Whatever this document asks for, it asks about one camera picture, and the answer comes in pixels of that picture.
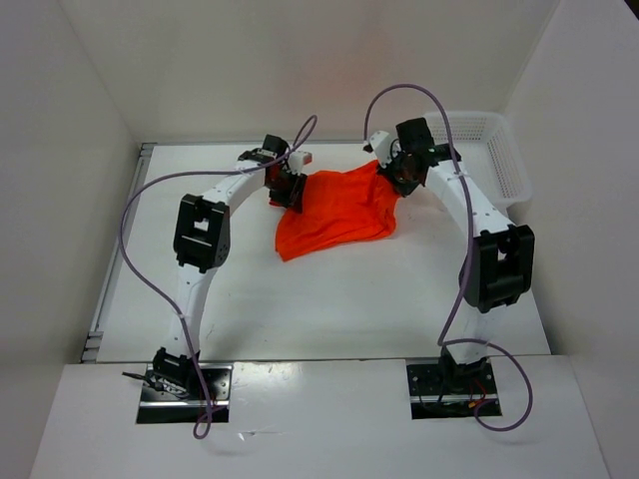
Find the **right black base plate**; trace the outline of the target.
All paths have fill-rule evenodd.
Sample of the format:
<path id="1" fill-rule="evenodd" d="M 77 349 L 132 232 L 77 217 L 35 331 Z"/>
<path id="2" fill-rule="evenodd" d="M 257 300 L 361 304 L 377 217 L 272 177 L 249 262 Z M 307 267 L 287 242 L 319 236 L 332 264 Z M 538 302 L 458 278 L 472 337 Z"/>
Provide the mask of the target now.
<path id="1" fill-rule="evenodd" d="M 436 358 L 408 361 L 405 370 L 413 420 L 472 418 L 477 407 L 480 417 L 502 415 L 490 363 L 454 385 L 444 382 Z"/>

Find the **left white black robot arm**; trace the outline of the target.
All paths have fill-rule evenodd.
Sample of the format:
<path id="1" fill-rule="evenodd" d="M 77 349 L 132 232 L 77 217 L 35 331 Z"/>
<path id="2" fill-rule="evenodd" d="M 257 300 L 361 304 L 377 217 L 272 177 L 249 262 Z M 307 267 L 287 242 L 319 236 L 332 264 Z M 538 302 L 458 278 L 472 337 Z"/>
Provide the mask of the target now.
<path id="1" fill-rule="evenodd" d="M 266 189 L 272 203 L 299 212 L 307 181 L 304 167 L 313 155 L 292 151 L 280 137 L 243 152 L 231 175 L 200 195 L 182 197 L 173 240 L 178 288 L 165 343 L 153 359 L 153 377 L 175 397 L 201 398 L 204 387 L 196 368 L 200 328 L 214 276 L 231 252 L 231 218 L 255 192 Z"/>

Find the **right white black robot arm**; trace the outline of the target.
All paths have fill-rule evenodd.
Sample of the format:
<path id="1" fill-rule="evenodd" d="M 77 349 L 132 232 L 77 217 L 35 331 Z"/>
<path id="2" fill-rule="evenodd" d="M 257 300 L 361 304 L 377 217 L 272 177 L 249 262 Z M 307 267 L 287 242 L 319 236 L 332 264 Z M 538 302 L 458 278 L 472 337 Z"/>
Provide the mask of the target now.
<path id="1" fill-rule="evenodd" d="M 378 174 L 398 193 L 407 197 L 426 187 L 466 237 L 453 306 L 467 313 L 468 324 L 458 339 L 440 336 L 437 369 L 439 384 L 459 392 L 484 370 L 488 344 L 507 307 L 531 287 L 534 233 L 497 209 L 471 178 L 460 153 L 434 141 L 426 119 L 400 123 L 394 133 L 377 131 L 365 147 L 377 157 Z"/>

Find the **orange shorts with white drawstring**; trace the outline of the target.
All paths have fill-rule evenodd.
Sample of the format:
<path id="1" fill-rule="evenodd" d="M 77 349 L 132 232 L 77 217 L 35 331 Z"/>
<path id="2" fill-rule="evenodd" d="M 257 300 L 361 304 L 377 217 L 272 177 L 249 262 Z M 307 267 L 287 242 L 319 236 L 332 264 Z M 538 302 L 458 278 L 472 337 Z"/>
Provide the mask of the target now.
<path id="1" fill-rule="evenodd" d="M 278 223 L 275 251 L 281 260 L 390 237 L 400 194 L 376 170 L 377 162 L 370 161 L 347 172 L 311 174 L 301 208 L 286 210 Z"/>

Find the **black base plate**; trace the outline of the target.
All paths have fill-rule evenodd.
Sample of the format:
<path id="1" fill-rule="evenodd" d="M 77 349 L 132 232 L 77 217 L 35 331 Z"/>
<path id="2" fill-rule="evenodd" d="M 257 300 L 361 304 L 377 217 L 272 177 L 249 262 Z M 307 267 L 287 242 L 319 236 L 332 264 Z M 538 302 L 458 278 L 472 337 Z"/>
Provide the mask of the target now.
<path id="1" fill-rule="evenodd" d="M 472 418 L 477 407 L 480 417 L 502 415 L 490 363 L 454 385 L 444 382 L 436 358 L 408 361 L 405 370 L 413 420 Z"/>
<path id="2" fill-rule="evenodd" d="M 165 379 L 152 378 L 153 370 L 147 367 L 147 380 L 141 388 L 137 424 L 195 424 L 206 414 L 203 392 L 191 393 L 170 385 Z M 203 364 L 202 372 L 213 400 L 213 422 L 227 423 L 230 415 L 230 396 L 233 366 L 231 364 Z"/>

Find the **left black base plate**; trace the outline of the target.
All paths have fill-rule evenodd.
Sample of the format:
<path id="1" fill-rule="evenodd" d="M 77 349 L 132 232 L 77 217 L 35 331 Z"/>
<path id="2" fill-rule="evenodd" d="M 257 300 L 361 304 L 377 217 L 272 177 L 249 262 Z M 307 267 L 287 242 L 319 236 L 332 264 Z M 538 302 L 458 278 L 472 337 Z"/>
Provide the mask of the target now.
<path id="1" fill-rule="evenodd" d="M 152 378 L 153 370 L 147 367 L 147 380 L 141 388 L 137 424 L 195 424 L 206 414 L 203 392 L 191 393 L 170 385 L 165 379 Z M 213 422 L 227 423 L 230 415 L 230 396 L 233 366 L 231 364 L 203 364 L 202 372 L 213 400 Z"/>

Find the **white perforated plastic basket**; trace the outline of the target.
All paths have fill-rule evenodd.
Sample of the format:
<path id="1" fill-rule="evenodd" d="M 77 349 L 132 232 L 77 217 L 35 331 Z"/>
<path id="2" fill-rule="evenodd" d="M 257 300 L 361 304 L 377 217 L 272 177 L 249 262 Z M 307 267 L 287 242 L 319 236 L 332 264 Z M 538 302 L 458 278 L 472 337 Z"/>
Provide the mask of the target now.
<path id="1" fill-rule="evenodd" d="M 447 114 L 461 169 L 501 211 L 528 202 L 532 188 L 505 118 L 496 113 Z"/>

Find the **aluminium table edge rail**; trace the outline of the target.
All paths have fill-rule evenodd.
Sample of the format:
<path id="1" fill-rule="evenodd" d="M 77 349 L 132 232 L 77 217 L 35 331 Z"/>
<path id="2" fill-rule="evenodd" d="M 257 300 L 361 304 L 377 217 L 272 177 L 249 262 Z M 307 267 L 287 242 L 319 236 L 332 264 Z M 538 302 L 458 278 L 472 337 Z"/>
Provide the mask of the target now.
<path id="1" fill-rule="evenodd" d="M 132 197 L 134 192 L 144 183 L 144 179 L 146 178 L 147 170 L 155 146 L 156 143 L 143 143 L 141 145 L 136 162 L 134 176 L 127 195 L 125 196 L 124 206 L 128 204 L 128 201 Z M 95 364 L 98 359 L 104 331 L 106 330 L 109 310 L 113 301 L 115 284 L 117 282 L 118 275 L 122 266 L 119 244 L 120 227 L 123 212 L 124 211 L 121 211 L 119 213 L 118 219 L 116 221 L 114 246 L 96 302 L 94 314 L 89 324 L 89 329 L 83 343 L 83 348 L 79 359 L 80 364 Z"/>

